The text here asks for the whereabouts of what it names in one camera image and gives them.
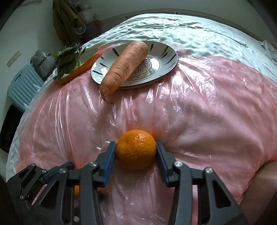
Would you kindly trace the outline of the tangerine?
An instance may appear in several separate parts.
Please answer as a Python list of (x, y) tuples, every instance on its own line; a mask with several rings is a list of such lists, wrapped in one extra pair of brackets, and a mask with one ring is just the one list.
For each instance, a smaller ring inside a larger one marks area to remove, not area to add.
[(78, 199), (79, 196), (80, 196), (80, 186), (76, 185), (76, 186), (74, 186), (74, 198)]
[(142, 130), (131, 130), (122, 135), (115, 151), (119, 165), (128, 171), (146, 169), (156, 155), (156, 141)]

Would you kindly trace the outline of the carrot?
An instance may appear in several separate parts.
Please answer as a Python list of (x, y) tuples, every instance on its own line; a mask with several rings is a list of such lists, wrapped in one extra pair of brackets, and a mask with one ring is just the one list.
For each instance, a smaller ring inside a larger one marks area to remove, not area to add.
[(114, 93), (145, 59), (148, 46), (143, 41), (131, 42), (114, 61), (100, 83), (100, 94), (106, 103), (107, 96)]

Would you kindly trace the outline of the green leafy vegetable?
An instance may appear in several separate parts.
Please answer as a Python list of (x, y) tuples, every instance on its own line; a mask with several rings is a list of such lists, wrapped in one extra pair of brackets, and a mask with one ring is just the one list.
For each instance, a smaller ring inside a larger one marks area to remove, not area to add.
[(86, 47), (80, 47), (80, 44), (72, 43), (70, 46), (65, 46), (55, 56), (55, 64), (57, 67), (57, 75), (53, 78), (56, 81), (62, 79), (65, 74), (74, 72), (81, 66), (80, 56), (86, 51)]

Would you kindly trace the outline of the orange rimmed plate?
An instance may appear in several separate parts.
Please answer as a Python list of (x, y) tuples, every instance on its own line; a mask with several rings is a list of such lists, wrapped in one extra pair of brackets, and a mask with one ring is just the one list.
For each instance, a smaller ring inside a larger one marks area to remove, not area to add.
[(58, 84), (66, 84), (82, 75), (86, 71), (92, 68), (92, 65), (103, 54), (103, 51), (98, 48), (86, 49), (86, 51), (80, 56), (81, 66), (70, 74), (65, 74), (61, 80), (56, 81)]

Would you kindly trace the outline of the grey printed bag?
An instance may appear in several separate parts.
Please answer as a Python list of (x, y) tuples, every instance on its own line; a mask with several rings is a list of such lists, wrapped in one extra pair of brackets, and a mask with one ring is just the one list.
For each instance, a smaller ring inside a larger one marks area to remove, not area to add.
[(43, 81), (52, 74), (55, 69), (55, 58), (52, 54), (37, 50), (31, 57), (30, 63)]

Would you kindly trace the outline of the light blue suitcase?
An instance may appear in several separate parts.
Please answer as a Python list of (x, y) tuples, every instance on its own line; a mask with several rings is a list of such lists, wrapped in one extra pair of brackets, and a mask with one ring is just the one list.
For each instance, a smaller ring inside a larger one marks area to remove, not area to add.
[(24, 112), (44, 81), (31, 65), (25, 65), (10, 83), (7, 95), (13, 104)]

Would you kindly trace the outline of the brown hanging coat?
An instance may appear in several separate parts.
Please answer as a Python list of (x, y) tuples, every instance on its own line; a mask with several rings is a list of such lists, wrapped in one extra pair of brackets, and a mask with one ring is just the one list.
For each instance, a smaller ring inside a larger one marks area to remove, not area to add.
[(81, 43), (77, 29), (85, 24), (75, 7), (69, 1), (53, 1), (53, 25), (59, 40), (64, 46)]

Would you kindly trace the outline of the pink plastic sheet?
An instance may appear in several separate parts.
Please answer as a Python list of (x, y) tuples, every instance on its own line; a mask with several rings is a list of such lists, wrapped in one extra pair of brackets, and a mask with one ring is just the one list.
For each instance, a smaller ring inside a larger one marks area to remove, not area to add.
[(117, 91), (112, 104), (90, 72), (46, 86), (24, 114), (16, 171), (67, 161), (81, 168), (139, 129), (188, 166), (213, 168), (255, 223), (276, 191), (276, 82), (223, 57), (178, 55), (159, 82)]

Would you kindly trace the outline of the white bed duvet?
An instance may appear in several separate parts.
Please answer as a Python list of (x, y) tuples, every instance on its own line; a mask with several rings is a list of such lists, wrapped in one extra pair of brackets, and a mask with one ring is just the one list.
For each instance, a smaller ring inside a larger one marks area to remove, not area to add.
[[(99, 37), (85, 43), (89, 49), (108, 46), (111, 42), (127, 42), (131, 40), (150, 40), (162, 42), (177, 50), (193, 56), (222, 56), (237, 60), (255, 68), (264, 76), (276, 80), (276, 61), (270, 54), (270, 44), (267, 41), (258, 41), (248, 34), (231, 26), (213, 20), (174, 14), (141, 14), (136, 15)], [(90, 72), (75, 78), (68, 84), (59, 85), (50, 77), (35, 93), (34, 99), (23, 114), (7, 157), (5, 179), (15, 174), (19, 159), (19, 133), (24, 127), (32, 111), (43, 97), (61, 96), (66, 91), (85, 91), (88, 96), (88, 87), (95, 82)]]

